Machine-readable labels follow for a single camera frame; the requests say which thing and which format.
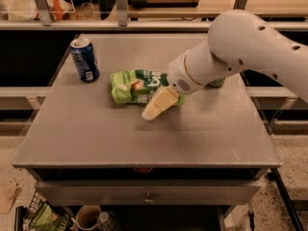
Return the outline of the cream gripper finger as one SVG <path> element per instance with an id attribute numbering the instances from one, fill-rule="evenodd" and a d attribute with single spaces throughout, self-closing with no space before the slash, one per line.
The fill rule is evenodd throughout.
<path id="1" fill-rule="evenodd" d="M 145 106 L 141 116 L 145 120 L 153 120 L 162 112 L 173 106 L 178 99 L 179 93 L 173 87 L 159 87 L 152 99 Z"/>

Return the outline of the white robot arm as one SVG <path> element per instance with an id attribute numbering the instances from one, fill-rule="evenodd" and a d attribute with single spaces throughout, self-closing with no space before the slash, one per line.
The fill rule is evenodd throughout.
<path id="1" fill-rule="evenodd" d="M 255 14 L 232 10 L 215 18 L 207 38 L 169 63 L 167 85 L 157 89 L 142 117 L 152 120 L 181 94 L 248 69 L 308 101 L 308 46 L 281 35 Z"/>

